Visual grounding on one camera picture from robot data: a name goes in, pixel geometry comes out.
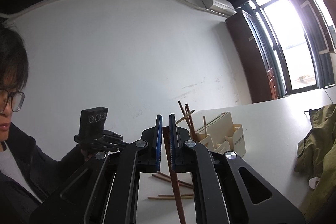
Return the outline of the light bamboo chopstick diagonal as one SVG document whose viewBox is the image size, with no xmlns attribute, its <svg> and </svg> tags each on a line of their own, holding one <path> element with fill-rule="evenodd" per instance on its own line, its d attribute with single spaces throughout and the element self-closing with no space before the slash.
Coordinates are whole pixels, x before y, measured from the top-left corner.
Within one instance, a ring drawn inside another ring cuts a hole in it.
<svg viewBox="0 0 336 224">
<path fill-rule="evenodd" d="M 181 119 L 177 120 L 175 124 L 179 124 L 179 123 L 181 123 L 182 121 L 187 120 L 187 118 L 189 118 L 189 116 L 190 116 L 191 114 L 193 114 L 194 111 L 195 111 L 195 110 L 192 110 L 192 111 L 188 112 L 188 113 L 187 113 L 186 115 L 184 115 Z"/>
</svg>

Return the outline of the white wall air conditioner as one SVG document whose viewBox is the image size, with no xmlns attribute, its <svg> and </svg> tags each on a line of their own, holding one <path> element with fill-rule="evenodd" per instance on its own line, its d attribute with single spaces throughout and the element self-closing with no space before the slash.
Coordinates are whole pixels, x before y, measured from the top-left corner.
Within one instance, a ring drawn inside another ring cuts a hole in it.
<svg viewBox="0 0 336 224">
<path fill-rule="evenodd" d="M 202 0 L 205 7 L 209 10 L 219 12 L 221 14 L 232 16 L 235 14 L 235 9 L 231 2 L 226 0 Z"/>
</svg>

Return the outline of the dark brown chopstick long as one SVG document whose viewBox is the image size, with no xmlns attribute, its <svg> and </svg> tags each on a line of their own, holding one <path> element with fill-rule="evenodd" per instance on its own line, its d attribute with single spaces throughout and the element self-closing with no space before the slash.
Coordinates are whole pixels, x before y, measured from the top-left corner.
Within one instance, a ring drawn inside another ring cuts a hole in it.
<svg viewBox="0 0 336 224">
<path fill-rule="evenodd" d="M 181 195 L 182 200 L 188 200 L 188 199 L 193 199 L 193 198 L 194 198 L 193 194 L 182 194 Z M 149 200 L 175 200 L 175 195 L 160 194 L 156 197 L 148 197 L 147 199 L 149 199 Z"/>
</svg>

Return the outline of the light bamboo chopstick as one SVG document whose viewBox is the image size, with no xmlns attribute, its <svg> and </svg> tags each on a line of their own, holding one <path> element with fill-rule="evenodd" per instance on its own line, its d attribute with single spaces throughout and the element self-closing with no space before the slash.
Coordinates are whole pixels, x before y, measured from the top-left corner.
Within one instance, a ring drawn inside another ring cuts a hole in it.
<svg viewBox="0 0 336 224">
<path fill-rule="evenodd" d="M 207 121 L 205 115 L 203 116 L 203 127 L 204 127 L 204 134 L 207 136 Z"/>
</svg>

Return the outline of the dark brown chopstick top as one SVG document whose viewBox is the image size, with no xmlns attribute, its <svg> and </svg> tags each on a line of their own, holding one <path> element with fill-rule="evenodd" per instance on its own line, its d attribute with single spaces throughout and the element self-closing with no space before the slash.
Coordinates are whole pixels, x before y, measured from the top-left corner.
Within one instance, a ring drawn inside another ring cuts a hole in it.
<svg viewBox="0 0 336 224">
<path fill-rule="evenodd" d="M 186 115 L 188 112 L 191 111 L 190 108 L 189 108 L 189 106 L 188 106 L 188 104 L 185 104 L 185 106 L 182 106 L 181 101 L 178 101 L 178 104 L 179 104 L 179 107 L 180 107 L 180 109 L 182 111 L 183 116 Z M 191 115 L 185 121 L 186 121 L 186 123 L 187 123 L 187 125 L 189 127 L 191 139 L 196 140 L 196 134 L 195 134 L 194 124 L 193 124 Z"/>
</svg>

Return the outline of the dark brown wooden chopstick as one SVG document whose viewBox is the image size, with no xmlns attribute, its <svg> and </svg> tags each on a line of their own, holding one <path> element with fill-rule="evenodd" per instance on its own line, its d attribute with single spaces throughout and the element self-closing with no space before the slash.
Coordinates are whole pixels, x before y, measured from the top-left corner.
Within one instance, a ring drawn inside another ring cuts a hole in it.
<svg viewBox="0 0 336 224">
<path fill-rule="evenodd" d="M 163 128 L 163 140 L 165 143 L 166 157 L 167 157 L 167 162 L 168 162 L 168 167 L 169 167 L 169 175 L 171 178 L 173 193 L 175 195 L 175 204 L 177 207 L 179 221 L 180 221 L 180 224 L 186 224 L 185 212 L 183 209 L 183 203 L 181 199 L 181 192 L 179 189 L 177 174 L 172 169 L 171 155 L 170 155 L 170 131 L 169 131 L 168 126 Z"/>
</svg>

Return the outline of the window with dark frame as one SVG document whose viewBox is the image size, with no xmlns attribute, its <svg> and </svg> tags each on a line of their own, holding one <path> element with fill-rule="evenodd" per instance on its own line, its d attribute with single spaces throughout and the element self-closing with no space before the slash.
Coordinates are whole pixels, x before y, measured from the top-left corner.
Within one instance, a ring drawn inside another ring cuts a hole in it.
<svg viewBox="0 0 336 224">
<path fill-rule="evenodd" d="M 333 38 L 316 0 L 249 0 L 239 8 L 278 97 L 335 85 Z"/>
</svg>

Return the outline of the olive green cloth jacket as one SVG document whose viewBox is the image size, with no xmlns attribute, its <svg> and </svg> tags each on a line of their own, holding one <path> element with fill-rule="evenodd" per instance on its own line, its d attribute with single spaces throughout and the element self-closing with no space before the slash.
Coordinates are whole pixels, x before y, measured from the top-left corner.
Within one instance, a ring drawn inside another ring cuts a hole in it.
<svg viewBox="0 0 336 224">
<path fill-rule="evenodd" d="M 309 116 L 311 129 L 298 143 L 294 171 L 319 178 L 305 212 L 307 221 L 315 221 L 335 205 L 335 104 L 310 110 Z"/>
</svg>

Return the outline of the white plastic utensil holder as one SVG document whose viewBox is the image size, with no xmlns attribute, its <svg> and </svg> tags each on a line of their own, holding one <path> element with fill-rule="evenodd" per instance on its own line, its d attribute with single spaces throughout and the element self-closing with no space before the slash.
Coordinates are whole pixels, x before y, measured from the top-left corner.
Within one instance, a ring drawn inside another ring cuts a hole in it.
<svg viewBox="0 0 336 224">
<path fill-rule="evenodd" d="M 241 124 L 234 124 L 230 112 L 223 112 L 212 119 L 206 117 L 207 136 L 204 134 L 203 116 L 198 120 L 195 130 L 196 141 L 203 144 L 208 150 L 219 154 L 234 151 L 243 157 L 246 153 L 245 138 Z"/>
</svg>

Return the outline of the dark brown wooden cabinet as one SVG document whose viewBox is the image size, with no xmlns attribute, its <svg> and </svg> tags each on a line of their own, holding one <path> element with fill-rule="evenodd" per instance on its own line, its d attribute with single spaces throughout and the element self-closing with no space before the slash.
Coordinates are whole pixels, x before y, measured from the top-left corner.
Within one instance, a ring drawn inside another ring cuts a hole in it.
<svg viewBox="0 0 336 224">
<path fill-rule="evenodd" d="M 273 62 L 270 61 L 256 19 L 242 9 L 226 19 L 238 52 L 253 103 L 279 98 Z"/>
</svg>

